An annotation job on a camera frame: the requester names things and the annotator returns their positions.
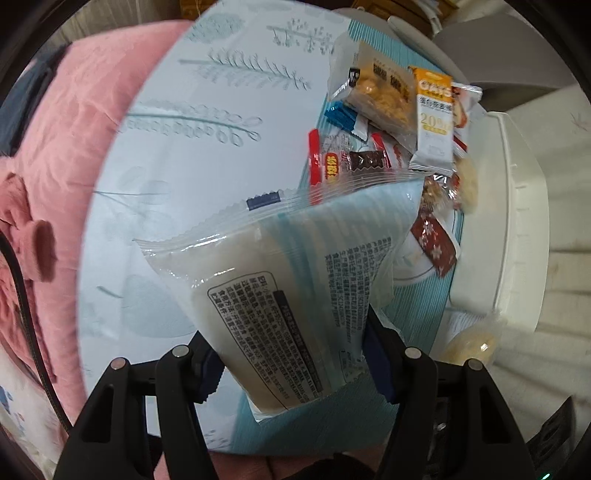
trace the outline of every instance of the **plastic snack bag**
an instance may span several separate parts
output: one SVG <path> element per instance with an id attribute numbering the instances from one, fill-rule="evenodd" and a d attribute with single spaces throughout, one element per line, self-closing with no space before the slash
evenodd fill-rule
<path id="1" fill-rule="evenodd" d="M 477 317 L 466 312 L 454 312 L 450 324 L 461 331 L 446 345 L 439 360 L 455 365 L 463 365 L 470 358 L 476 358 L 485 365 L 492 363 L 505 319 L 497 313 Z"/>
<path id="2" fill-rule="evenodd" d="M 366 142 L 368 139 L 368 119 L 358 114 L 343 102 L 332 102 L 324 112 L 328 121 L 351 133 L 360 140 Z"/>
<path id="3" fill-rule="evenodd" d="M 309 192 L 271 192 L 175 239 L 138 244 L 254 410 L 274 415 L 366 371 L 369 296 L 417 216 L 423 177 L 342 172 Z"/>
<path id="4" fill-rule="evenodd" d="M 329 101 L 342 100 L 408 151 L 417 146 L 413 74 L 362 41 L 343 34 L 330 59 Z"/>
<path id="5" fill-rule="evenodd" d="M 452 83 L 453 95 L 453 152 L 464 157 L 468 151 L 470 116 L 482 98 L 482 89 L 474 85 Z"/>
<path id="6" fill-rule="evenodd" d="M 453 165 L 452 78 L 413 67 L 417 82 L 417 151 L 410 168 L 451 177 Z"/>
<path id="7" fill-rule="evenodd" d="M 370 138 L 376 150 L 383 150 L 386 153 L 388 168 L 408 170 L 411 155 L 400 143 L 382 132 L 373 132 Z"/>
<path id="8" fill-rule="evenodd" d="M 350 135 L 335 128 L 329 135 L 320 138 L 318 129 L 308 134 L 308 159 L 310 185 L 328 181 L 341 171 L 350 170 L 349 152 L 353 148 Z"/>

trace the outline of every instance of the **pink blanket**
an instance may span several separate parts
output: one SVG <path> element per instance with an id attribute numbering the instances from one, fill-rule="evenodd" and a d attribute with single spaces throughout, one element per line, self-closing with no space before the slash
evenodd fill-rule
<path id="1" fill-rule="evenodd" d="M 53 227 L 53 279 L 33 282 L 33 297 L 40 343 L 45 344 L 56 392 L 72 421 L 86 401 L 76 329 L 76 274 L 92 190 L 135 95 L 190 24 L 141 25 L 72 44 L 18 154 L 0 158 L 0 181 L 11 173 L 21 177 L 31 217 Z M 26 356 L 28 346 L 16 345 L 15 350 Z"/>

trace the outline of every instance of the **red candy wrapper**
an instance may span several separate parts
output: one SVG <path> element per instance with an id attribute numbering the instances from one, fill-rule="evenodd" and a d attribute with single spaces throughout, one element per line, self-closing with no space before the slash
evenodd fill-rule
<path id="1" fill-rule="evenodd" d="M 320 165 L 320 134 L 317 128 L 311 130 L 308 134 L 308 148 L 310 185 L 316 185 L 322 181 L 322 166 Z"/>
<path id="2" fill-rule="evenodd" d="M 453 234 L 432 213 L 419 213 L 410 231 L 433 263 L 437 275 L 445 277 L 459 256 L 459 246 Z"/>

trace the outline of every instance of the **snack wrapper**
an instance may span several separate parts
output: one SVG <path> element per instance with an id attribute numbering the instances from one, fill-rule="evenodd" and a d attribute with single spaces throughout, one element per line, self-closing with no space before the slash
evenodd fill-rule
<path id="1" fill-rule="evenodd" d="M 410 168 L 452 176 L 452 78 L 444 73 L 413 67 L 417 82 L 417 151 Z"/>
<path id="2" fill-rule="evenodd" d="M 445 277 L 460 254 L 453 234 L 436 214 L 421 212 L 410 230 L 439 277 Z"/>
<path id="3" fill-rule="evenodd" d="M 340 129 L 351 133 L 363 142 L 368 139 L 368 119 L 358 114 L 343 102 L 331 103 L 324 112 L 328 121 Z"/>
<path id="4" fill-rule="evenodd" d="M 464 157 L 468 152 L 470 116 L 482 98 L 482 89 L 474 85 L 452 83 L 453 95 L 453 152 Z"/>
<path id="5" fill-rule="evenodd" d="M 413 74 L 363 41 L 343 34 L 330 62 L 329 101 L 343 101 L 408 151 L 417 146 Z"/>

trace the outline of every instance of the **yellow snack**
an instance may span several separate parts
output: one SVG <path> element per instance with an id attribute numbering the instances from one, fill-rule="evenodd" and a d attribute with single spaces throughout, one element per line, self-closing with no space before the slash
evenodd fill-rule
<path id="1" fill-rule="evenodd" d="M 359 93 L 363 93 L 364 95 L 369 95 L 370 97 L 375 97 L 379 93 L 378 85 L 375 80 L 366 78 L 361 79 L 357 82 L 355 89 L 359 91 Z"/>
<path id="2" fill-rule="evenodd" d="M 462 210 L 465 213 L 472 213 L 478 206 L 478 173 L 472 159 L 467 155 L 455 157 L 455 162 Z"/>

